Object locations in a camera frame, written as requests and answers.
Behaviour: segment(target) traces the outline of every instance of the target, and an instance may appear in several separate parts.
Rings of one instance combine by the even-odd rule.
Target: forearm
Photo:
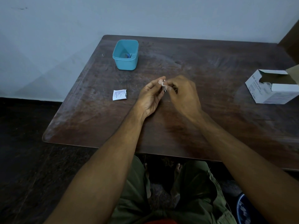
[[[106,223],[121,195],[142,127],[133,108],[79,170],[48,223]]]
[[[226,132],[206,113],[191,119],[239,183],[253,205],[271,223],[297,221],[299,183]]]

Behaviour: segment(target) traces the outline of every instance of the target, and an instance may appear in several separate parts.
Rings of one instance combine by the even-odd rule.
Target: bare foot
[[[145,166],[145,177],[147,178],[145,188],[147,190],[147,198],[149,199],[152,195],[152,192],[150,191],[150,173],[147,170],[147,163],[145,163],[144,166]]]
[[[183,167],[183,165],[178,163],[176,165],[176,169],[174,170],[174,182],[173,182],[172,189],[170,191],[170,194],[171,194],[172,197],[177,197],[178,195],[180,195],[178,185],[176,184],[176,179],[177,179],[179,173],[181,173],[181,168],[182,167]]]

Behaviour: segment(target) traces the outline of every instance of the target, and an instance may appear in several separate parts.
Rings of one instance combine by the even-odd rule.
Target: wooden table
[[[139,42],[134,71],[118,70],[112,53],[120,39]],[[295,63],[276,44],[105,35],[43,135],[45,142],[100,147],[119,127],[143,86],[185,75],[196,83],[202,108],[219,125],[275,165],[299,170],[299,99],[256,104],[245,81],[256,69]],[[127,99],[112,101],[113,90]],[[142,128],[137,152],[219,161],[169,95]]]

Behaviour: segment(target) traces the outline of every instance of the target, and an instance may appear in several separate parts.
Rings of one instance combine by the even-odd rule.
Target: blue basket
[[[134,70],[138,61],[138,41],[119,40],[113,51],[113,59],[119,70]]]

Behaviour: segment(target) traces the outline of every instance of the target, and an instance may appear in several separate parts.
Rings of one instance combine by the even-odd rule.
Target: olive green pants
[[[236,224],[218,182],[206,162],[189,161],[181,168],[173,187],[180,193],[174,210],[151,211],[147,200],[145,169],[134,156],[127,181],[109,224],[140,224],[158,219],[173,219],[178,224]]]

